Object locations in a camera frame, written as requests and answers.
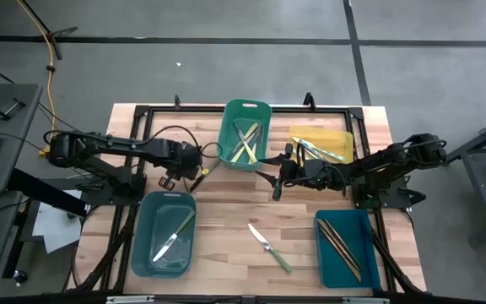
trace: yellow cable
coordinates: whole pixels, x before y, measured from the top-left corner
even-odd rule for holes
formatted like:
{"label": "yellow cable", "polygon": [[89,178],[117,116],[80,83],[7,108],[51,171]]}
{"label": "yellow cable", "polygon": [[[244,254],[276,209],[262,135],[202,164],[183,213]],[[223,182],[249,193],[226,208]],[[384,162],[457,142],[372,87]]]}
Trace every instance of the yellow cable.
{"label": "yellow cable", "polygon": [[[42,38],[44,38],[44,41],[46,42],[46,46],[48,46],[48,53],[50,53],[50,68],[54,67],[54,54],[53,51],[51,50],[51,45],[50,42],[48,41],[48,38],[46,37],[44,30],[42,30],[41,25],[35,20],[33,15],[30,13],[30,11],[22,4],[20,0],[16,0],[16,2],[22,7],[22,9],[25,11],[25,13],[30,17],[31,21],[35,23],[37,29],[39,29],[40,34],[42,35]],[[48,70],[48,85],[46,88],[46,92],[48,93],[48,101],[50,101],[50,108],[51,108],[51,113],[53,114],[51,116],[51,130],[54,131],[56,129],[56,110],[54,108],[54,101],[51,98],[51,79],[53,76],[53,71]]]}

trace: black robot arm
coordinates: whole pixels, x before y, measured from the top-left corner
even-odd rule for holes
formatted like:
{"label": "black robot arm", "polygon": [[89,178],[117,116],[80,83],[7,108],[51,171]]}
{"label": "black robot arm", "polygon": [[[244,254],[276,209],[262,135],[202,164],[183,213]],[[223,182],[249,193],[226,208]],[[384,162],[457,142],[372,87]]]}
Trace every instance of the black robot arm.
{"label": "black robot arm", "polygon": [[280,166],[279,177],[262,172],[273,187],[273,199],[279,200],[282,186],[303,186],[316,190],[325,188],[345,191],[357,178],[364,176],[365,193],[376,195],[388,188],[392,182],[402,178],[414,169],[429,169],[439,166],[446,159],[443,147],[445,141],[432,134],[413,135],[402,143],[391,144],[362,159],[349,164],[333,164],[324,160],[305,160],[305,148],[300,144],[302,159],[298,153],[297,161],[291,160],[292,145],[286,144],[284,154],[261,162]]}
{"label": "black robot arm", "polygon": [[162,177],[159,185],[169,190],[174,187],[171,179],[194,179],[202,164],[199,147],[186,142],[163,138],[140,141],[78,131],[55,132],[50,140],[48,161],[54,166],[79,168],[105,178],[116,191],[132,191],[140,176],[133,176],[129,166],[114,167],[104,162],[95,157],[98,154],[135,156],[155,167],[166,168],[167,177]]}

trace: teal plastic bin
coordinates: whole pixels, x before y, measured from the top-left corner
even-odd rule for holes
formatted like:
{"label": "teal plastic bin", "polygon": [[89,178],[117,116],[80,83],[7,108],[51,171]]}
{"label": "teal plastic bin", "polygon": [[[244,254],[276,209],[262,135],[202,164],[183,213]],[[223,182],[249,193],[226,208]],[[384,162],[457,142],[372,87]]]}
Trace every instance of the teal plastic bin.
{"label": "teal plastic bin", "polygon": [[153,258],[191,213],[196,201],[187,193],[152,192],[143,198],[132,250],[132,271],[142,277],[175,278],[191,264],[196,216],[183,228],[168,251]]}
{"label": "teal plastic bin", "polygon": [[256,159],[260,160],[266,158],[271,115],[271,106],[262,101],[238,99],[226,104],[219,139],[217,140],[222,147],[222,153],[219,148],[217,148],[217,152],[220,155],[220,159],[228,168],[242,171],[256,171],[260,167],[259,162],[249,164],[249,155],[246,151],[243,152],[237,162],[231,162],[228,159],[230,152],[240,142],[240,137],[232,123],[235,122],[243,134],[249,130],[253,123],[260,123],[262,135],[256,146]]}
{"label": "teal plastic bin", "polygon": [[[359,282],[344,259],[321,233],[317,220],[328,220],[361,264]],[[327,288],[380,288],[374,245],[366,210],[320,210],[314,219],[320,279]]]}

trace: green plastic bin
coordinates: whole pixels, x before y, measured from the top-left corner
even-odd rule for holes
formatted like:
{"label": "green plastic bin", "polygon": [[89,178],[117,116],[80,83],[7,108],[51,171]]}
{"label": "green plastic bin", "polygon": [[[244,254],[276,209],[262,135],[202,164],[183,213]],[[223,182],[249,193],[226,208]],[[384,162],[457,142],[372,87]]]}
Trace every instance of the green plastic bin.
{"label": "green plastic bin", "polygon": [[191,211],[196,212],[196,201],[188,193],[158,191],[143,198],[132,249],[131,268],[136,275],[175,278],[188,270],[196,216],[177,235],[162,258],[153,262],[153,257]]}
{"label": "green plastic bin", "polygon": [[240,142],[240,137],[237,135],[232,122],[237,124],[243,134],[249,130],[253,123],[259,122],[261,124],[262,135],[256,146],[256,159],[260,160],[266,158],[271,115],[271,106],[262,101],[237,99],[226,104],[219,139],[217,140],[222,147],[222,153],[219,148],[217,148],[217,152],[228,168],[241,171],[256,171],[260,167],[259,162],[249,164],[249,155],[246,151],[243,152],[237,162],[231,162],[227,159],[230,152]]}

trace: wooden table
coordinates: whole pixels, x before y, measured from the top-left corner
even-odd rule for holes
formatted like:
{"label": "wooden table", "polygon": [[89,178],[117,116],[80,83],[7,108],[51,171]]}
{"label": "wooden table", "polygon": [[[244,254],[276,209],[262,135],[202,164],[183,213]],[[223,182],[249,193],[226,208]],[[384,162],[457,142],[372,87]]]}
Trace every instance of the wooden table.
{"label": "wooden table", "polygon": [[[135,104],[115,104],[107,133],[128,137]],[[198,142],[204,145],[216,141],[219,134],[221,113],[156,113],[153,131],[171,124],[189,128]],[[384,149],[392,142],[386,110],[381,106],[364,107],[370,152]],[[324,127],[345,130],[344,118],[335,114],[273,114],[269,134],[268,156],[284,150],[292,125]],[[356,145],[358,155],[363,155],[357,125]],[[141,138],[143,126],[138,133]],[[186,140],[188,134],[177,129],[162,133],[162,138]],[[214,155],[215,149],[205,151]],[[103,155],[114,166],[122,166],[124,158]],[[204,167],[213,160],[204,159]],[[278,174],[278,167],[263,165],[265,172]],[[161,190],[157,185],[165,174],[162,168],[146,165],[147,192]],[[182,182],[175,190],[185,191]],[[177,279],[150,279],[137,277],[129,267],[125,293],[143,294],[198,294],[198,295],[261,295],[261,296],[366,296],[367,289],[327,289],[320,284],[317,268],[313,219],[320,209],[353,208],[351,192],[346,197],[340,192],[321,191],[304,187],[285,188],[280,202],[271,199],[271,186],[254,173],[228,170],[224,165],[208,176],[193,194],[197,201],[197,231],[193,260],[189,271]],[[78,282],[99,262],[105,253],[114,207],[101,207],[84,225],[76,258]],[[413,229],[408,217],[395,209],[383,209],[387,239],[391,255],[405,274],[420,289],[425,289]],[[279,250],[293,266],[288,276],[249,232],[247,223],[253,225]],[[375,253],[381,274],[381,284],[386,290],[383,263]],[[119,254],[112,267],[111,284],[119,265]]]}

